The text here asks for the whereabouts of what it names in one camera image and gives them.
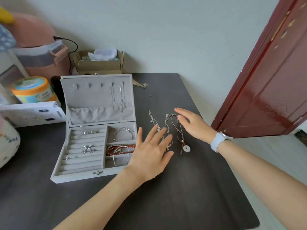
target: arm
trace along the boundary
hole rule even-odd
[[[186,131],[195,138],[212,143],[217,131],[199,115],[180,108],[175,111],[181,114],[178,119]],[[231,141],[223,141],[218,151],[287,229],[306,228],[307,186]]]
[[[142,183],[156,177],[168,164],[174,152],[164,151],[171,142],[172,135],[160,144],[165,133],[163,128],[158,133],[154,126],[142,142],[142,128],[138,131],[135,151],[129,164],[108,185],[94,197],[68,216],[54,230],[96,230],[103,229],[122,202]]]

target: power cord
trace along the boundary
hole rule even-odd
[[[76,50],[74,50],[74,51],[71,51],[70,53],[68,53],[68,58],[69,58],[69,63],[70,63],[70,66],[69,66],[69,74],[71,75],[71,60],[70,60],[70,54],[71,53],[73,53],[73,52],[76,52],[77,50],[78,50],[78,45],[77,45],[77,43],[76,42],[74,42],[74,41],[72,41],[71,39],[68,39],[68,38],[62,38],[62,37],[59,37],[59,36],[54,36],[53,37],[54,38],[54,40],[56,41],[57,39],[64,39],[64,40],[68,40],[68,41],[71,41],[71,42],[73,42],[76,46],[77,46],[77,48],[76,48]]]

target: white disc pendant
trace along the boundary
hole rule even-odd
[[[183,151],[189,152],[189,151],[191,151],[191,148],[189,146],[185,145],[185,146],[183,146]]]

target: jewelry box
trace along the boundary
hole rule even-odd
[[[61,84],[66,137],[50,179],[62,183],[119,173],[136,143],[132,75],[62,76]],[[119,145],[126,146],[107,151]]]

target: dark grey table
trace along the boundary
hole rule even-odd
[[[152,128],[148,109],[163,126],[175,107],[198,110],[177,73],[134,74],[137,126]],[[171,133],[175,129],[170,125]],[[18,129],[21,145],[0,169],[0,228],[48,230],[101,190],[114,176],[55,184],[50,180],[65,139],[65,124]],[[250,229],[259,220],[220,154],[184,131],[190,153],[175,152],[165,171],[132,193],[105,229]]]

